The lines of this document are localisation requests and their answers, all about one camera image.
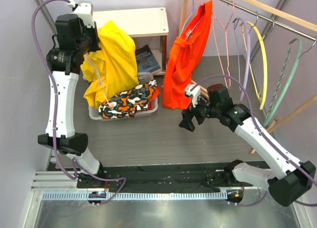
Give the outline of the pink wire hanger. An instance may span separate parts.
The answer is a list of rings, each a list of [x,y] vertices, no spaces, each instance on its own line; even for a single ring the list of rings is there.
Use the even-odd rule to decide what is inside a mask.
[[[226,22],[221,22],[221,20],[218,18],[218,16],[213,12],[211,15],[212,20],[212,34],[213,34],[213,40],[215,44],[215,50],[217,53],[217,57],[219,60],[219,65],[221,69],[221,73],[223,75],[231,76],[230,72],[230,59],[229,59],[229,44],[228,44],[228,28],[231,23],[231,20],[233,19],[233,15],[235,12],[235,3],[232,3],[232,9],[231,13],[226,20]],[[222,42],[218,41],[218,32],[217,28],[220,28],[222,30]]]

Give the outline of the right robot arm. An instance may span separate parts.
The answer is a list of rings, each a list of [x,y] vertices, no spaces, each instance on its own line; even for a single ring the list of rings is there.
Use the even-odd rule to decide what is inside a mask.
[[[190,98],[188,108],[182,111],[179,127],[194,131],[196,118],[201,124],[206,118],[216,118],[232,132],[244,139],[264,159],[269,170],[248,165],[241,160],[231,162],[226,168],[224,181],[230,186],[246,182],[269,192],[280,205],[287,207],[312,188],[315,165],[302,162],[279,144],[252,117],[243,104],[235,104],[223,84],[208,88],[208,97],[201,95],[199,86],[189,84],[185,96]]]

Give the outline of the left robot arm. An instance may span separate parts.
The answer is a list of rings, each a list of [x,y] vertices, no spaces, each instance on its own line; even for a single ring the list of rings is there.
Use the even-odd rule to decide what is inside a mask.
[[[99,49],[96,24],[88,25],[76,14],[65,14],[55,21],[57,34],[54,45],[45,59],[50,79],[50,112],[44,134],[38,143],[72,160],[81,172],[67,173],[70,179],[88,181],[93,187],[105,184],[105,173],[100,161],[88,149],[88,136],[74,128],[74,96],[84,55]]]

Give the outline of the yellow shorts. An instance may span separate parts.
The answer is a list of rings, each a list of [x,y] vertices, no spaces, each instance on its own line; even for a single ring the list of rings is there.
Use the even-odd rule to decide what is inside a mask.
[[[90,82],[84,98],[95,108],[139,84],[133,39],[112,20],[98,29],[98,37],[101,50],[86,54],[81,65],[84,78]]]

